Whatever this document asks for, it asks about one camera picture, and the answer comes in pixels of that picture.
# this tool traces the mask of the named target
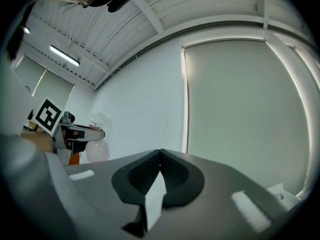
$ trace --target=fluorescent ceiling light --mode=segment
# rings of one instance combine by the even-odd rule
[[[27,34],[30,34],[30,29],[26,26],[23,28],[23,31],[26,32]]]
[[[74,58],[70,57],[68,54],[64,53],[62,50],[59,50],[58,48],[54,47],[53,45],[50,45],[50,50],[54,53],[58,54],[62,58],[66,59],[68,62],[71,62],[72,64],[79,67],[80,62],[75,60]]]

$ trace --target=white spherical lamp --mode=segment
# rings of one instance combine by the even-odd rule
[[[107,161],[110,158],[109,145],[104,139],[88,141],[85,153],[91,163]]]

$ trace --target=ceiling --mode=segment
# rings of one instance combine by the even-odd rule
[[[312,43],[313,37],[288,0],[131,0],[116,13],[107,6],[36,2],[22,49],[56,73],[92,88],[148,45],[183,29],[219,22],[276,26]],[[80,61],[76,67],[52,51],[54,45]]]

